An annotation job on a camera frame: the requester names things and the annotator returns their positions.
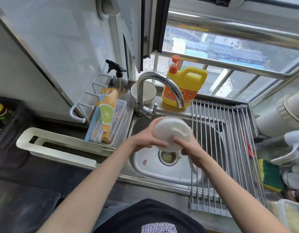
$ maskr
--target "black shirt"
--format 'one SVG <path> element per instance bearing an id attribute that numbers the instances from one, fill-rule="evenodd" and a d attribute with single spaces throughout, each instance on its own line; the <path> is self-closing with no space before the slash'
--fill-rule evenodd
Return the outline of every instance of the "black shirt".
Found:
<path id="1" fill-rule="evenodd" d="M 205 228 L 190 216 L 151 199 L 118 212 L 94 233 L 206 233 Z"/>

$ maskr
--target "lime picture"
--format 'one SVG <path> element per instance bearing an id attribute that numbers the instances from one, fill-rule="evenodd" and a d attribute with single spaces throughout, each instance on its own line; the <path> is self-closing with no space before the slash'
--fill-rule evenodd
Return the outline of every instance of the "lime picture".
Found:
<path id="1" fill-rule="evenodd" d="M 99 107 L 101 112 L 102 124 L 111 125 L 114 113 L 113 107 L 105 103 L 99 105 Z"/>

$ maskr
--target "drain strainer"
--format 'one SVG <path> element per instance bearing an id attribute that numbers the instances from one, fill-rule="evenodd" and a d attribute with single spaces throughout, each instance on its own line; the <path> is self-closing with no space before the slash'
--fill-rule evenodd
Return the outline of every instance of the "drain strainer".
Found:
<path id="1" fill-rule="evenodd" d="M 176 152 L 164 152 L 160 150 L 159 159 L 164 165 L 172 166 L 179 160 L 179 155 Z"/>

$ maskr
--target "chrome faucet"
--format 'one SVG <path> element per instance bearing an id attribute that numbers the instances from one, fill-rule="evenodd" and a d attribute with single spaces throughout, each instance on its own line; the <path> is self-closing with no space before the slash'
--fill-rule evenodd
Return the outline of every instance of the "chrome faucet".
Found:
<path id="1" fill-rule="evenodd" d="M 144 105 L 143 102 L 143 85 L 144 81 L 147 79 L 154 79 L 157 80 L 164 85 L 166 85 L 168 88 L 170 88 L 171 92 L 175 95 L 176 103 L 178 108 L 184 108 L 185 106 L 185 101 L 182 95 L 181 90 L 179 87 L 173 82 L 170 78 L 164 76 L 163 74 L 157 73 L 157 72 L 144 72 L 143 74 L 140 75 L 138 79 L 138 84 L 137 84 L 137 104 L 136 104 L 136 115 L 137 116 L 147 116 L 149 118 L 152 118 L 154 114 L 156 114 L 156 109 L 158 104 L 155 103 L 153 109 L 148 108 L 147 106 Z"/>

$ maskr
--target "orange pump cap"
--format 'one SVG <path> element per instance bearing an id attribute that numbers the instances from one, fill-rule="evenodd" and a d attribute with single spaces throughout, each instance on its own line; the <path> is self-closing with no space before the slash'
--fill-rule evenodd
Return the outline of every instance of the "orange pump cap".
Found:
<path id="1" fill-rule="evenodd" d="M 170 74 L 176 74 L 177 73 L 177 70 L 179 69 L 180 67 L 180 60 L 181 60 L 181 57 L 178 56 L 178 55 L 174 55 L 172 57 L 172 62 L 174 62 L 174 64 L 172 64 L 169 68 L 169 73 Z"/>

